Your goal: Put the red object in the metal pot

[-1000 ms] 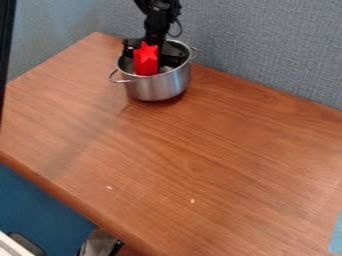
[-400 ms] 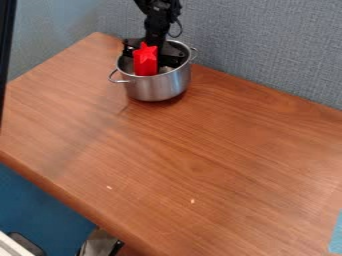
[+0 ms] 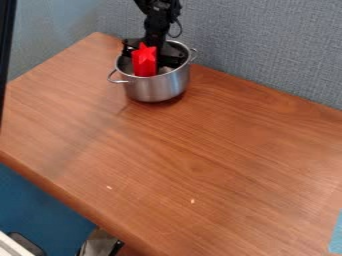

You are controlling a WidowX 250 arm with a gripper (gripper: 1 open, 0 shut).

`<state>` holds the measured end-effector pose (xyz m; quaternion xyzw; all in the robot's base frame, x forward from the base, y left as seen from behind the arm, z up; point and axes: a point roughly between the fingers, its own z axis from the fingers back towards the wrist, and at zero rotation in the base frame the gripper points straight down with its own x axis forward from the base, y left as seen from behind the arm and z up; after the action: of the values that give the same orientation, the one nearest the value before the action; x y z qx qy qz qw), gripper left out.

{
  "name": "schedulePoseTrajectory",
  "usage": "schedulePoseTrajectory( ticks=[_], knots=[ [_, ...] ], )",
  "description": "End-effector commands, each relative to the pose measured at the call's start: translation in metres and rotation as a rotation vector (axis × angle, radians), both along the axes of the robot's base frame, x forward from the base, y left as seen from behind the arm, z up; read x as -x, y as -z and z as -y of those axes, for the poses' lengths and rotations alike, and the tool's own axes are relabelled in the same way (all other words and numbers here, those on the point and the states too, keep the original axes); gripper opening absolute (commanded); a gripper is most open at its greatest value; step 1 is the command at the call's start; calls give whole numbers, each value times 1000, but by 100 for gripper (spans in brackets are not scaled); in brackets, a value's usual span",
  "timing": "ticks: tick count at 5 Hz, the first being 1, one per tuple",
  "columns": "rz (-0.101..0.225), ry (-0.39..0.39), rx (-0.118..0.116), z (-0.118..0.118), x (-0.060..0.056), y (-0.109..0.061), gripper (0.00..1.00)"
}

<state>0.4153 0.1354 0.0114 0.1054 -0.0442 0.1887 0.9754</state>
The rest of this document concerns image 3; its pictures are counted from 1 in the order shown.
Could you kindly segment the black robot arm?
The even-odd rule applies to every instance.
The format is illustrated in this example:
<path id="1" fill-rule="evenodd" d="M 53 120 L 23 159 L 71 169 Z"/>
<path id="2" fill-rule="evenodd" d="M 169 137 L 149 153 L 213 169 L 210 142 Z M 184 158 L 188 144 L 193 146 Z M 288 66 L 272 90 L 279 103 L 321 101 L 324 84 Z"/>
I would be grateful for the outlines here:
<path id="1" fill-rule="evenodd" d="M 181 5 L 178 0 L 133 0 L 140 11 L 145 15 L 144 36 L 141 38 L 124 39 L 122 55 L 129 57 L 138 44 L 144 43 L 156 48 L 157 66 L 176 68 L 185 57 L 168 42 L 166 37 L 177 38 L 182 28 L 177 17 Z"/>

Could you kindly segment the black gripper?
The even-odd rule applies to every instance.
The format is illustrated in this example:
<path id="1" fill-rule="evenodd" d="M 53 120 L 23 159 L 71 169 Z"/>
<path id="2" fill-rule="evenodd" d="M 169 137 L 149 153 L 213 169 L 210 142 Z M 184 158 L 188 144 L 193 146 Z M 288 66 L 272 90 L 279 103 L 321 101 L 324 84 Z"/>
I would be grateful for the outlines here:
<path id="1" fill-rule="evenodd" d="M 157 68 L 164 66 L 174 68 L 184 62 L 185 54 L 165 40 L 169 24 L 145 23 L 144 29 L 145 33 L 141 38 L 122 40 L 122 56 L 132 62 L 130 53 L 138 49 L 138 43 L 142 42 L 146 46 L 156 47 Z"/>

